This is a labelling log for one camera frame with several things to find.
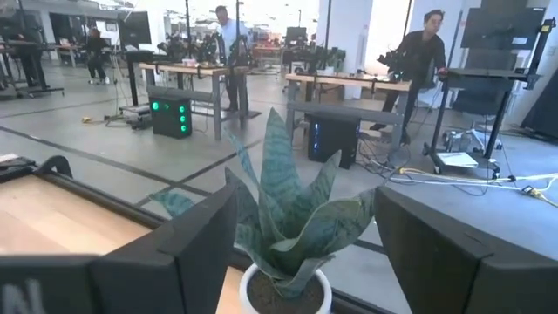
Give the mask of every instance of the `snake plant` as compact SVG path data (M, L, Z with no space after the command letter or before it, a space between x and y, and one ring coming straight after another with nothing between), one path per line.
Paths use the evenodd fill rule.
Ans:
M282 297L298 297L316 270L333 253L353 244L370 224L373 190L329 201L340 151L303 187L285 122L274 109L268 118L259 181L246 148L234 135L228 133L228 137L259 194L256 202L248 186L225 169L227 183L238 181L235 246L251 257Z

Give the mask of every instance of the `office chair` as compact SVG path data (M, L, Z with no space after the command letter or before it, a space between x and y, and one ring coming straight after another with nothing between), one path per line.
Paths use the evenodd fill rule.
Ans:
M489 70L511 70L515 67L517 55L510 51L496 50L473 50L469 51L466 67L489 69ZM510 90L514 85L509 81ZM463 113L465 119L471 121L471 127L464 132L446 131L443 134L444 143L448 151L470 151L483 153L490 138L490 131L476 130L479 123L487 124L493 122L500 109L504 92L487 91L486 88L479 90L466 89L460 91L452 105L452 109ZM495 149L502 149L502 142L497 139Z

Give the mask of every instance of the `computer tower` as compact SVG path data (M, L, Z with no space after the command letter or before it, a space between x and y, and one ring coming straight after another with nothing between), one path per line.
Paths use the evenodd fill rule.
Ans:
M325 113L309 114L308 158L325 162L341 150L339 166L349 169L357 159L360 118L334 116Z
M150 97L153 134L183 139L192 135L190 99L166 95Z

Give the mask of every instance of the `white pot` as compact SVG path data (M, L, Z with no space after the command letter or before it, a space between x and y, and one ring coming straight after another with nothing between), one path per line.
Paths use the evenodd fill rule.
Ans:
M241 304L242 304L242 309L244 310L244 314L260 314L254 309L254 307L252 307L252 304L248 299L248 283L252 278L252 276L255 275L255 273L258 270L259 270L258 267L255 264L252 264L252 266L250 266L246 270L244 275L242 275L241 286L239 288L240 290L238 291L238 294L241 299ZM323 274L321 270L316 270L316 277L318 282L320 282L323 288L322 306L320 306L320 309L316 312L316 314L331 314L332 295L331 295L330 282L328 281L328 278Z

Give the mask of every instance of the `floor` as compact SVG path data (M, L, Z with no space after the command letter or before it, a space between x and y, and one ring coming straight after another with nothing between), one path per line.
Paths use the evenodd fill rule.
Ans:
M39 99L1 102L0 154L15 153L39 162L62 154L70 161L77 180L162 215L162 208L149 202L146 195L173 190L199 201L224 184L225 167L246 178L228 141L214 140L211 119L195 116L196 132L187 140L154 136L151 130L132 131L118 124L84 125L81 122L84 117L102 119L113 114L116 106L130 103L129 87L126 83L117 88L89 86L84 68L49 64L44 68L48 83L65 87L65 96L56 92ZM226 123L249 148L256 172L262 161L261 141L269 109L275 108L283 117L286 113L282 86L277 76L248 77L250 109L262 114L250 120L244 130L235 121ZM196 82L197 89L208 87L208 79ZM146 102L145 87L141 85L139 89L140 100ZM224 99L222 103L226 106L228 101ZM352 101L348 106L379 106L370 103ZM431 161L420 152L422 143L432 137L435 114L417 110L410 125L412 144L400 150L396 159L408 160L408 167L432 171ZM466 127L467 123L457 113L449 112L444 125ZM557 146L516 136L501 136L501 139L505 150L496 151L493 157L500 161L503 177L556 172L558 158L553 156L558 155ZM299 174L310 182L321 164L305 158L300 131L296 133L294 146ZM374 149L376 154L382 154L387 148L378 144ZM483 178L486 174L479 171L476 175ZM383 180L359 166L340 170L331 198L356 195L382 184ZM546 182L530 184L544 187ZM542 201L501 188L489 188L483 196L471 196L452 186L388 185L488 233L558 259L558 236L555 236L558 214L556 208ZM520 188L525 185L526 182L518 182ZM482 192L477 187L466 187L466 190L472 194ZM547 191L547 195L558 200L558 187ZM391 265L381 252L378 230L372 224L356 245L338 252L337 258L323 270L333 287L340 291L387 313L411 313Z

